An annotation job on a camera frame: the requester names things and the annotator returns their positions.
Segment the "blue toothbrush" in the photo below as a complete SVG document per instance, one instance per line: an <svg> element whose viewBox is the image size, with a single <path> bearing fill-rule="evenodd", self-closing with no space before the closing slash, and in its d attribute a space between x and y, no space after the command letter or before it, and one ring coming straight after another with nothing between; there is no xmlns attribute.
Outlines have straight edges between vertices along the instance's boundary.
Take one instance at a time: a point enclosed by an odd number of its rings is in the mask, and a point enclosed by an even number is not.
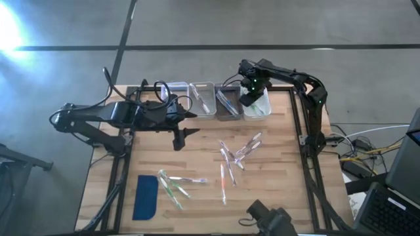
<svg viewBox="0 0 420 236"><path fill-rule="evenodd" d="M230 106L231 106L231 108L232 108L232 111L234 112L234 114L233 115L235 115L235 116L237 116L237 115L239 115L239 113L237 112L237 110L234 108L234 106L230 103L230 101L228 100L228 102L229 102L229 104L230 104Z"/></svg>
<svg viewBox="0 0 420 236"><path fill-rule="evenodd" d="M234 114L234 112L232 111L232 108L227 100L227 98L225 97L225 95L218 90L216 93L216 97L219 100L219 102L231 113Z"/></svg>

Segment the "monitor with blue screen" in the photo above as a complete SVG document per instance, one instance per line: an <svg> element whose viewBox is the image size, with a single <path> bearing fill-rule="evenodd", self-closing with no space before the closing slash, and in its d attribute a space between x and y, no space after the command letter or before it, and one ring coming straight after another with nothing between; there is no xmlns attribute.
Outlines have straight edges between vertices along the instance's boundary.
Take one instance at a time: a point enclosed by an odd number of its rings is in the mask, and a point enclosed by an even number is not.
<svg viewBox="0 0 420 236"><path fill-rule="evenodd" d="M420 146L420 128L408 130L406 135Z"/></svg>

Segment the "white paper sheet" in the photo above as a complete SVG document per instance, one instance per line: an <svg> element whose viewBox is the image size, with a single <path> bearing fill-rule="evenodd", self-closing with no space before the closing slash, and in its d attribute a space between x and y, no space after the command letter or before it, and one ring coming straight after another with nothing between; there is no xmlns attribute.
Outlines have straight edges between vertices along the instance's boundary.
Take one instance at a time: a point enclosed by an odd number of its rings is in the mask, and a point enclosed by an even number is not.
<svg viewBox="0 0 420 236"><path fill-rule="evenodd" d="M356 219L358 212L361 209L366 196L367 194L365 192L353 193L351 195L348 195L348 200L350 203L350 208L351 208L352 216L354 220Z"/></svg>

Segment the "black cylindrical device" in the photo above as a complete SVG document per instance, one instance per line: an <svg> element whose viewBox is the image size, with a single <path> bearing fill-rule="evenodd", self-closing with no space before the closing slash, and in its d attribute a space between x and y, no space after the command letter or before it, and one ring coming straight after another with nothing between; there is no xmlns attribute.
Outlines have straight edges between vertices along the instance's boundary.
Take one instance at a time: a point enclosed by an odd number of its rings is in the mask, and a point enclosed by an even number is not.
<svg viewBox="0 0 420 236"><path fill-rule="evenodd" d="M246 210L251 218L240 218L241 226L257 226L255 236L298 236L291 223L291 216L283 208L268 209L260 200L255 200Z"/></svg>

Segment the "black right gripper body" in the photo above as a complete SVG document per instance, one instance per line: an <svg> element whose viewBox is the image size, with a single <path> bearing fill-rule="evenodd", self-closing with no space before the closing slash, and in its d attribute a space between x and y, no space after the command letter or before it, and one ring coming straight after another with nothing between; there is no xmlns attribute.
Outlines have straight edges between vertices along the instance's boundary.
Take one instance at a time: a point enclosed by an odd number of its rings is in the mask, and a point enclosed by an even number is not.
<svg viewBox="0 0 420 236"><path fill-rule="evenodd" d="M251 97L260 96L265 88L272 86L267 72L247 72L244 79L244 87L248 90L247 95Z"/></svg>

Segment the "black open laptop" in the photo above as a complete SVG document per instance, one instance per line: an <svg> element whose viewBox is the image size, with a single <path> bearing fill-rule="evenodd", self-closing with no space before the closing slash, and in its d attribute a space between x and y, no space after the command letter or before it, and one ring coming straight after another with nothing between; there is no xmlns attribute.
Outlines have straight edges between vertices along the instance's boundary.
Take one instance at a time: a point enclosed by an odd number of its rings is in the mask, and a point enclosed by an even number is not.
<svg viewBox="0 0 420 236"><path fill-rule="evenodd" d="M408 130L417 128L420 108ZM420 236L420 146L407 135L385 182L369 187L353 229L378 236Z"/></svg>

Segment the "white plastic bin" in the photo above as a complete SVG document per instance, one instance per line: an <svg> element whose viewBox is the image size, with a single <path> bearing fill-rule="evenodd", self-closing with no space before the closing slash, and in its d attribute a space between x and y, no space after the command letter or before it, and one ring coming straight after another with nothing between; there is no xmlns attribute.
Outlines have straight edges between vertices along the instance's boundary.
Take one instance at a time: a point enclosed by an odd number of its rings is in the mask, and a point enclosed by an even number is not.
<svg viewBox="0 0 420 236"><path fill-rule="evenodd" d="M263 115L263 116L257 115L252 110L251 106L245 107L244 105L241 105L242 110L243 110L243 118L246 121L262 121L262 120L265 120L272 112L267 89L264 90L264 96L261 97L260 99L258 99L253 104L255 104L255 105L259 106L261 109L263 109L264 112L265 112L265 115Z"/></svg>

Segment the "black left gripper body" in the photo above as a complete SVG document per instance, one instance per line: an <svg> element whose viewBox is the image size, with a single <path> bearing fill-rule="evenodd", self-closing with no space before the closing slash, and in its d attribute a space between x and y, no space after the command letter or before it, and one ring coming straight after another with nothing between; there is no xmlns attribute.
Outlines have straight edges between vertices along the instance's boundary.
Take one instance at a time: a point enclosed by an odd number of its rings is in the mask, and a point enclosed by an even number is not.
<svg viewBox="0 0 420 236"><path fill-rule="evenodd" d="M141 130L175 130L184 120L184 107L178 102L165 106L160 102L147 101L141 115Z"/></svg>

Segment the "orange wrapped toothbrush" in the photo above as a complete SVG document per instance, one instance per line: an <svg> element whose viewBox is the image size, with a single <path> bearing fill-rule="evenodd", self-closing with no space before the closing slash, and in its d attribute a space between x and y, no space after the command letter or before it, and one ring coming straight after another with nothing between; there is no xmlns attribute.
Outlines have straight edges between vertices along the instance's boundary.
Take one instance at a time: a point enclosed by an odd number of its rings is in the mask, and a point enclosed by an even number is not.
<svg viewBox="0 0 420 236"><path fill-rule="evenodd" d="M220 164L220 184L221 184L221 193L222 193L222 203L223 205L226 205L225 176L224 176L223 164Z"/></svg>

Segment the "light grey plastic bin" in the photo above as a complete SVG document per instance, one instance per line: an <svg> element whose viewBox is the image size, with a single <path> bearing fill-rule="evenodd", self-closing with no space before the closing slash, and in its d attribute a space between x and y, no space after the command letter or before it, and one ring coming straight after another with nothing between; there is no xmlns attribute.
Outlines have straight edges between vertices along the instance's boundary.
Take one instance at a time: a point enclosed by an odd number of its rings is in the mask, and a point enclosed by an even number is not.
<svg viewBox="0 0 420 236"><path fill-rule="evenodd" d="M204 112L200 103L196 100L192 88L190 85L194 85L207 107L210 109L210 114ZM189 97L192 99L192 104L190 106L190 112L197 114L195 120L210 120L215 117L216 114L216 98L215 98L215 85L212 82L197 82L190 83L189 85Z"/></svg>

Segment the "black floor stand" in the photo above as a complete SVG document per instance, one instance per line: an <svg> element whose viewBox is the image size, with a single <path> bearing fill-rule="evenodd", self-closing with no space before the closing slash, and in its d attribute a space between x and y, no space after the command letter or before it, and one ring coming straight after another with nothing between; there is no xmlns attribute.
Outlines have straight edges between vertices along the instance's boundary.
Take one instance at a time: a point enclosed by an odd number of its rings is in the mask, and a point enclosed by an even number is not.
<svg viewBox="0 0 420 236"><path fill-rule="evenodd" d="M33 167L50 170L53 162L9 149L0 144L0 236L5 236L24 194Z"/></svg>

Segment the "dark smoky plastic bin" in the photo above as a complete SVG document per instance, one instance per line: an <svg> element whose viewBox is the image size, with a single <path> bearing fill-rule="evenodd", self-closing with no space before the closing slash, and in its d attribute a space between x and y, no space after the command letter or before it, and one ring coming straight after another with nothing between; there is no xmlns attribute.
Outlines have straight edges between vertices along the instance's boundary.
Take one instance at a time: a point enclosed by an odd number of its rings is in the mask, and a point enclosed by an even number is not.
<svg viewBox="0 0 420 236"><path fill-rule="evenodd" d="M237 110L239 115L232 115L217 99L216 93L220 90L230 101L230 103ZM219 121L235 121L240 120L243 116L242 105L239 101L240 86L238 84L223 86L222 84L215 85L215 98L216 98L216 117Z"/></svg>

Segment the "clear plastic bin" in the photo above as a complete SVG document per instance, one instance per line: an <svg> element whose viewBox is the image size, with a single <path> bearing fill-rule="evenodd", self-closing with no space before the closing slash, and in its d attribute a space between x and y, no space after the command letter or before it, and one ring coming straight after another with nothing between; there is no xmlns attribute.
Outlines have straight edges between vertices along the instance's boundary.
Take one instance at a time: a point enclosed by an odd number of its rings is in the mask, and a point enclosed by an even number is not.
<svg viewBox="0 0 420 236"><path fill-rule="evenodd" d="M173 96L177 96L177 99L172 102L167 107L167 115L178 115L186 113L191 106L191 99L189 95L189 86L186 82L172 82L167 83L167 86L171 92L169 96L169 92L167 89L162 85L160 88L160 98L166 102L167 100L172 100Z"/></svg>

